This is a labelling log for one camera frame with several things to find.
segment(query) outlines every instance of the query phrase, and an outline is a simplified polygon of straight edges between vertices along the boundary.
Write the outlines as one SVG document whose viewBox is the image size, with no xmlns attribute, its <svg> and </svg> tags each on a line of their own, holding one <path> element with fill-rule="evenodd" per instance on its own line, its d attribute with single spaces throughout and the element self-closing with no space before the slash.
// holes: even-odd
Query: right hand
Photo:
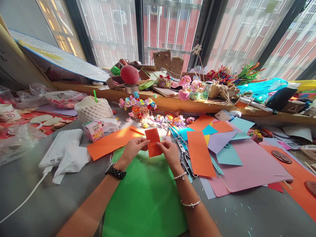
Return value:
<svg viewBox="0 0 316 237">
<path fill-rule="evenodd" d="M 170 166 L 170 169 L 173 170 L 177 167 L 181 167 L 178 146 L 170 141 L 162 141 L 157 143 L 157 146 L 160 148 L 161 152 L 165 155 L 165 158 Z"/>
</svg>

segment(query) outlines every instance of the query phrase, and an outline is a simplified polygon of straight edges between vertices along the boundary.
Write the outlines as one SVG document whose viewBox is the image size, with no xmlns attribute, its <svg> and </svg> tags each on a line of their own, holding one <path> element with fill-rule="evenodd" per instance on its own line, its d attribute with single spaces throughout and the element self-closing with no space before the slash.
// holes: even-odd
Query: green straw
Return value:
<svg viewBox="0 0 316 237">
<path fill-rule="evenodd" d="M 98 99 L 96 98 L 95 90 L 93 90 L 93 94 L 94 94 L 95 102 L 97 103 L 97 102 L 98 102 Z"/>
</svg>

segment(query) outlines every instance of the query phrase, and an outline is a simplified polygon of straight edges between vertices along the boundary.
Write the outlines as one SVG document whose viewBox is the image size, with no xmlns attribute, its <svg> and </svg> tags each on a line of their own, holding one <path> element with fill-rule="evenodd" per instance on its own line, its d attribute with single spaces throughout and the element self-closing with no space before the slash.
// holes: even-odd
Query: orange cardstock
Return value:
<svg viewBox="0 0 316 237">
<path fill-rule="evenodd" d="M 216 177 L 203 132 L 188 131 L 187 135 L 194 174 L 206 177 Z"/>
<path fill-rule="evenodd" d="M 189 128 L 195 131 L 202 131 L 209 125 L 215 118 L 207 115 L 201 115 L 195 122 L 188 125 Z"/>
<path fill-rule="evenodd" d="M 161 150 L 157 146 L 157 142 L 160 142 L 159 133 L 157 128 L 145 130 L 146 139 L 150 140 L 150 143 L 148 143 L 148 153 L 149 157 L 161 155 Z"/>
<path fill-rule="evenodd" d="M 261 147 L 270 154 L 272 151 L 275 150 L 289 157 L 288 154 L 286 154 L 282 149 L 276 146 L 261 145 Z M 284 182 L 281 182 L 282 187 L 316 222 L 316 198 L 314 198 L 313 195 L 311 195 L 310 192 L 304 186 L 304 182 L 307 180 L 316 182 L 316 177 L 312 175 L 311 173 L 309 173 L 307 170 L 305 170 L 300 164 L 298 164 L 291 157 L 290 157 L 290 159 L 292 160 L 291 164 L 286 164 L 282 161 L 279 161 L 277 158 L 275 159 L 289 172 L 290 175 L 293 176 L 293 182 L 289 184 L 292 190 Z"/>
<path fill-rule="evenodd" d="M 214 122 L 212 127 L 217 130 L 217 133 L 230 132 L 234 130 L 225 121 Z"/>
<path fill-rule="evenodd" d="M 130 131 L 131 128 L 138 131 L 136 127 L 129 126 L 122 130 L 118 130 L 117 132 L 111 133 L 87 146 L 87 149 L 92 159 L 96 161 L 102 156 L 109 154 L 112 151 L 119 149 L 120 147 L 125 146 L 129 140 L 141 137 L 141 135 Z"/>
</svg>

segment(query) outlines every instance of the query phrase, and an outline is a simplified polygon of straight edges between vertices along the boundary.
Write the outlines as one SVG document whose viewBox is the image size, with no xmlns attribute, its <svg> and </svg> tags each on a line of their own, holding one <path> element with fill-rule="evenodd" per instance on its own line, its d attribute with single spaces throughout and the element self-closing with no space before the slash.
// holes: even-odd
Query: black watch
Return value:
<svg viewBox="0 0 316 237">
<path fill-rule="evenodd" d="M 105 171 L 105 175 L 107 174 L 111 174 L 113 176 L 115 176 L 116 178 L 119 178 L 119 179 L 124 179 L 125 175 L 126 175 L 126 172 L 122 172 L 120 170 L 117 170 L 115 169 L 113 166 L 115 165 L 116 163 L 112 163 Z"/>
</svg>

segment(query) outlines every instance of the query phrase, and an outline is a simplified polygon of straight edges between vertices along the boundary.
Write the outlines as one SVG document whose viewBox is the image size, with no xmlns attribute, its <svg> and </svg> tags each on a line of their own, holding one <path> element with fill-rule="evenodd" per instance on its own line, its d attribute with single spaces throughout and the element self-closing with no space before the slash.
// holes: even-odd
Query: white cable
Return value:
<svg viewBox="0 0 316 237">
<path fill-rule="evenodd" d="M 44 180 L 44 178 L 47 176 L 47 174 L 49 172 L 51 172 L 52 170 L 52 166 L 46 167 L 44 172 L 43 172 L 43 177 L 42 179 L 37 183 L 37 185 L 35 186 L 35 188 L 33 189 L 33 191 L 30 193 L 30 195 L 25 199 L 24 202 L 21 203 L 21 205 L 19 205 L 13 212 L 11 212 L 7 217 L 5 217 L 3 220 L 0 221 L 0 224 L 2 222 L 4 222 L 6 219 L 8 219 L 10 216 L 12 216 L 18 209 L 20 209 L 27 201 L 28 199 L 30 199 L 30 197 L 32 196 L 32 194 L 35 192 L 35 190 L 37 189 L 37 187 L 40 185 L 40 183 Z"/>
</svg>

